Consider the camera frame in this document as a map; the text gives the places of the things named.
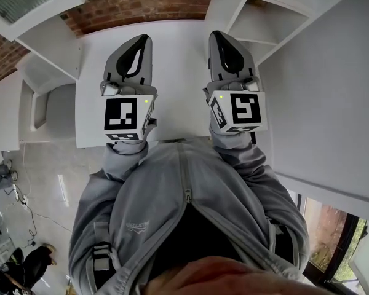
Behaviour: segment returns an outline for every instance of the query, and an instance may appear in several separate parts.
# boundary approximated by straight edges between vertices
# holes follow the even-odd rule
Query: logo on hoodie
[[[126,223],[125,225],[130,232],[136,232],[139,235],[142,232],[146,232],[149,221],[144,223]]]

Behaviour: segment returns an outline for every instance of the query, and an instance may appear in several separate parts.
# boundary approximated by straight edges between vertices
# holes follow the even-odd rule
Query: human arm
[[[252,144],[248,132],[221,134],[213,117],[210,132],[213,148],[257,196],[266,217],[276,227],[287,228],[292,239],[294,264],[303,270],[309,257],[307,226],[286,188],[279,182],[272,168],[265,165],[264,153]]]
[[[26,289],[21,285],[21,284],[19,284],[18,283],[18,281],[17,280],[15,280],[14,278],[12,278],[9,274],[4,274],[7,278],[8,278],[8,280],[12,283],[12,284],[14,284],[16,287],[18,287],[18,288],[20,288],[20,289],[22,289],[22,290],[24,290],[24,291],[26,291]]]
[[[86,262],[96,244],[94,223],[109,222],[117,193],[147,153],[145,141],[107,144],[102,169],[90,175],[79,201],[69,246],[69,274],[75,288],[82,294],[91,294]]]

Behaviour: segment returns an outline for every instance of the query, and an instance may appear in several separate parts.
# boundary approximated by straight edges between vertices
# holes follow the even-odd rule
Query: window
[[[361,285],[366,277],[353,263],[355,255],[362,256],[355,251],[367,234],[367,221],[310,198],[304,204],[311,244],[304,275],[313,284],[337,294],[369,293],[364,291],[369,290],[368,283]]]
[[[304,217],[310,237],[310,261],[325,272],[339,243],[347,213],[307,198]]]

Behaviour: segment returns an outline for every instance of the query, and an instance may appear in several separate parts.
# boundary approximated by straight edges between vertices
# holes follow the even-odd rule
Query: person
[[[306,223],[249,132],[210,133],[106,145],[70,242],[78,294],[326,294],[294,282]]]
[[[23,261],[22,250],[16,249],[0,268],[0,293],[32,294],[31,289],[44,276],[47,267],[56,265],[52,259],[55,250],[52,245],[43,244]]]
[[[18,179],[18,173],[12,171],[12,161],[0,164],[0,189],[11,187]]]

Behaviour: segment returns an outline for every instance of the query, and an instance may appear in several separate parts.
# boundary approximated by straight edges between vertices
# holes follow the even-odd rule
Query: cable
[[[27,181],[29,182],[30,191],[28,194],[26,194],[26,196],[29,196],[31,194],[31,182],[30,182],[29,174],[27,173],[26,165],[25,165],[25,156],[26,156],[26,143],[23,145],[23,168],[25,169],[26,178],[27,178]]]
[[[36,215],[36,216],[39,216],[40,218],[49,219],[49,220],[51,220],[53,223],[56,223],[57,225],[59,225],[62,229],[65,229],[65,230],[67,230],[68,232],[73,233],[73,231],[72,231],[72,230],[69,230],[67,227],[64,227],[63,225],[60,225],[58,222],[54,221],[54,220],[53,220],[53,219],[51,219],[51,218],[48,218],[47,216],[39,215],[39,214],[34,213],[34,212],[33,212],[33,214],[34,214],[34,215]]]
[[[13,188],[11,189],[10,193],[8,193],[8,192],[6,191],[6,188],[3,188],[3,190],[4,190],[4,192],[6,193],[6,195],[10,195],[10,194],[12,193],[12,191],[14,191],[14,189],[13,189]]]
[[[23,191],[18,187],[18,185],[14,183],[14,186],[15,186],[16,188],[18,188],[18,190],[20,191],[20,193],[21,193],[22,197],[24,197],[24,195],[23,195]],[[19,195],[18,195],[18,198],[17,198],[17,196],[15,196],[15,200],[16,200],[17,202],[19,202],[19,201],[20,201]]]
[[[14,183],[14,186],[15,186],[15,187],[20,191],[21,195],[23,196],[23,192],[22,192],[22,190],[18,187],[18,185],[16,185],[16,184]],[[10,194],[14,191],[14,189],[12,189],[12,190],[8,193],[5,189],[3,189],[3,190],[4,190],[4,192],[5,192],[7,195],[10,195]],[[53,223],[55,223],[56,225],[60,226],[62,229],[65,229],[65,230],[67,230],[68,232],[72,233],[72,231],[71,231],[71,230],[69,230],[67,227],[62,226],[62,225],[61,225],[61,224],[59,224],[58,222],[54,221],[52,218],[49,218],[48,216],[44,216],[44,215],[40,215],[40,214],[34,213],[34,212],[32,211],[32,209],[31,209],[31,208],[30,208],[26,203],[23,203],[22,201],[20,201],[19,195],[18,195],[18,198],[17,198],[17,196],[15,196],[15,199],[16,199],[16,201],[17,201],[17,202],[20,202],[23,206],[27,207],[27,209],[29,209],[29,210],[30,210],[31,220],[32,220],[32,222],[33,222],[33,227],[34,227],[34,231],[32,231],[31,229],[29,229],[29,234],[30,234],[31,238],[27,241],[27,245],[26,245],[26,246],[24,246],[24,247],[20,247],[20,249],[25,249],[26,247],[29,247],[29,246],[30,246],[30,247],[33,247],[33,246],[35,245],[35,243],[33,244],[33,241],[34,241],[34,238],[37,236],[37,227],[36,227],[36,223],[35,223],[35,221],[34,221],[34,215],[39,216],[40,218],[49,219],[49,220],[51,220]],[[15,205],[15,204],[16,204],[16,202],[15,202],[15,203],[8,204],[8,205],[6,206],[6,209],[5,209],[4,213],[2,214],[2,222],[1,222],[0,226],[2,226],[2,225],[4,224],[4,215],[5,215],[5,213],[7,212],[8,207],[9,207],[9,206],[12,206],[12,205]]]
[[[33,247],[34,245],[32,245],[30,242],[33,242],[35,236],[37,236],[37,227],[36,227],[36,223],[34,222],[33,211],[31,211],[31,208],[29,208],[27,205],[26,205],[26,207],[27,207],[27,209],[30,210],[31,220],[33,221],[33,226],[34,226],[34,231],[35,231],[35,233],[33,233],[33,231],[31,229],[29,229],[29,234],[31,235],[31,238],[27,241],[27,244],[28,244],[28,246]]]

